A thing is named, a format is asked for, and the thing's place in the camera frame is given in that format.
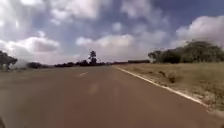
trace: white lane marking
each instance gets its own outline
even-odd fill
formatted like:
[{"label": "white lane marking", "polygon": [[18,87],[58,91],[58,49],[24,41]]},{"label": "white lane marking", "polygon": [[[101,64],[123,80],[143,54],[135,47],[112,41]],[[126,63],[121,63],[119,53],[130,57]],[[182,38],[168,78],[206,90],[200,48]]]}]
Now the white lane marking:
[{"label": "white lane marking", "polygon": [[81,74],[79,74],[79,76],[80,76],[80,77],[85,76],[87,73],[88,73],[88,72],[81,73]]},{"label": "white lane marking", "polygon": [[127,71],[127,70],[124,70],[124,69],[121,69],[121,68],[118,68],[118,67],[114,67],[114,68],[116,68],[116,69],[118,69],[118,70],[121,70],[121,71],[123,71],[123,72],[125,72],[125,73],[127,73],[127,74],[132,75],[132,76],[138,77],[138,78],[140,78],[140,79],[142,79],[142,80],[145,80],[145,81],[147,81],[147,82],[149,82],[149,83],[151,83],[151,84],[153,84],[153,85],[155,85],[155,86],[158,86],[158,87],[160,87],[160,88],[166,89],[166,90],[168,90],[168,91],[170,91],[170,92],[172,92],[172,93],[175,93],[175,94],[177,94],[177,95],[179,95],[179,96],[182,96],[182,97],[184,97],[184,98],[187,98],[187,99],[189,99],[189,100],[191,100],[191,101],[194,101],[194,102],[196,102],[196,103],[199,103],[199,104],[201,104],[201,105],[203,105],[203,106],[205,106],[205,107],[208,107],[206,104],[204,104],[204,103],[203,103],[202,101],[200,101],[199,99],[195,99],[195,98],[193,98],[193,97],[191,97],[191,96],[189,96],[189,95],[187,95],[187,94],[184,94],[184,93],[182,93],[182,92],[173,90],[173,89],[171,89],[171,88],[169,88],[169,87],[164,87],[164,86],[162,86],[162,85],[160,85],[160,84],[158,84],[158,83],[155,83],[155,82],[152,81],[152,80],[146,79],[146,78],[144,78],[144,77],[142,77],[142,76],[139,76],[139,75],[137,75],[137,74],[135,74],[135,73],[132,73],[132,72],[129,72],[129,71]]}]

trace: road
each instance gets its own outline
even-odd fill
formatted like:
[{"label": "road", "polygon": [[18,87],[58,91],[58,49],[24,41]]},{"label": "road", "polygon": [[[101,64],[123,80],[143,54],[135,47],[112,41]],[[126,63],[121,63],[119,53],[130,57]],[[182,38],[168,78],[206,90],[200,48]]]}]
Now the road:
[{"label": "road", "polygon": [[6,128],[221,128],[204,106],[112,67],[26,71],[0,79]]}]

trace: dry grass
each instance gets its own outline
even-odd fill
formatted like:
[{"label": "dry grass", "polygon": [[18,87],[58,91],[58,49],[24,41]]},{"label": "dry grass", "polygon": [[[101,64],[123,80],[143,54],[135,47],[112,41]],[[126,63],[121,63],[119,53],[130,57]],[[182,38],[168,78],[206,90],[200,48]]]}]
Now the dry grass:
[{"label": "dry grass", "polygon": [[162,86],[196,94],[210,107],[224,110],[224,63],[133,64],[120,67],[149,77]]}]

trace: blue sky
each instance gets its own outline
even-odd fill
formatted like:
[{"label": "blue sky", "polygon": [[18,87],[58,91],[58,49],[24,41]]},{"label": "blue sky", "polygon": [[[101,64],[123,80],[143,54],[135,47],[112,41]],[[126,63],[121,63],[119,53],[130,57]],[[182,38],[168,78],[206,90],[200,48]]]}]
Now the blue sky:
[{"label": "blue sky", "polygon": [[145,59],[209,40],[223,46],[223,0],[0,0],[0,50],[47,64]]}]

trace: road edge line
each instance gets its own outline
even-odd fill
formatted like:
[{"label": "road edge line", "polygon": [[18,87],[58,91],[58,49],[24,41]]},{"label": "road edge line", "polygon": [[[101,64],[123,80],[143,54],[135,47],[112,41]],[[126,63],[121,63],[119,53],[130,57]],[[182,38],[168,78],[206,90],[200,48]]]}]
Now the road edge line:
[{"label": "road edge line", "polygon": [[195,98],[193,98],[192,96],[189,96],[189,95],[187,95],[187,94],[184,94],[184,93],[182,93],[182,92],[180,92],[180,91],[174,90],[174,89],[169,88],[169,87],[164,87],[164,86],[162,86],[162,85],[160,85],[160,84],[158,84],[158,83],[155,83],[154,81],[152,81],[152,80],[150,80],[150,79],[144,78],[144,77],[142,77],[142,76],[140,76],[140,75],[138,75],[138,74],[136,74],[136,73],[133,73],[133,72],[124,70],[124,69],[122,69],[122,68],[114,67],[114,66],[113,66],[113,68],[116,68],[116,69],[118,69],[118,70],[120,70],[120,71],[123,71],[123,72],[125,72],[125,73],[127,73],[127,74],[130,74],[130,75],[132,75],[132,76],[135,76],[135,77],[137,77],[137,78],[140,78],[140,79],[142,79],[142,80],[144,80],[144,81],[147,81],[147,82],[149,82],[149,83],[151,83],[151,84],[153,84],[153,85],[155,85],[155,86],[157,86],[157,87],[166,89],[166,90],[168,90],[169,92],[175,93],[175,94],[177,94],[177,95],[179,95],[179,96],[181,96],[181,97],[184,97],[184,98],[186,98],[186,99],[189,99],[189,100],[191,100],[191,101],[193,101],[193,102],[196,102],[196,103],[198,103],[198,104],[200,104],[200,105],[203,105],[203,106],[205,106],[206,108],[208,108],[208,106],[207,106],[206,104],[204,104],[204,103],[203,103],[202,101],[200,101],[199,99],[195,99]]}]

